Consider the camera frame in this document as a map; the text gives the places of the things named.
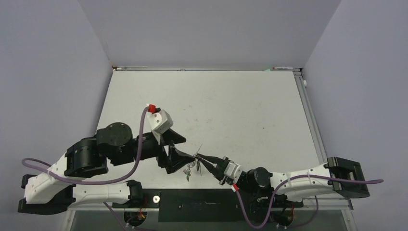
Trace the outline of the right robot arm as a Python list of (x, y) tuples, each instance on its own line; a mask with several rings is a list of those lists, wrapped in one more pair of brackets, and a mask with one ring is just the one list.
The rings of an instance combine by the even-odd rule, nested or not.
[(257, 198), (272, 196), (278, 206), (333, 193), (347, 199), (370, 196), (361, 164), (340, 157), (329, 157), (322, 165), (293, 172), (271, 172), (264, 167), (244, 170), (227, 157), (195, 157), (220, 185), (231, 185)]

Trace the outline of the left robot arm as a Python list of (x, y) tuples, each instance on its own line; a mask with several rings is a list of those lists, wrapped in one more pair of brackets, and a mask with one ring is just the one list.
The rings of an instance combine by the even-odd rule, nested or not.
[(116, 122), (96, 131), (69, 147), (55, 163), (47, 164), (38, 175), (26, 174), (21, 187), (24, 197), (19, 201), (19, 213), (54, 215), (68, 208), (93, 203), (111, 203), (115, 208), (155, 208), (160, 193), (143, 189), (139, 181), (121, 178), (87, 184), (87, 179), (108, 173), (108, 166), (137, 163), (155, 158), (158, 166), (172, 174), (193, 162), (192, 155), (176, 148), (186, 139), (168, 129), (157, 141), (152, 133), (134, 137), (131, 128)]

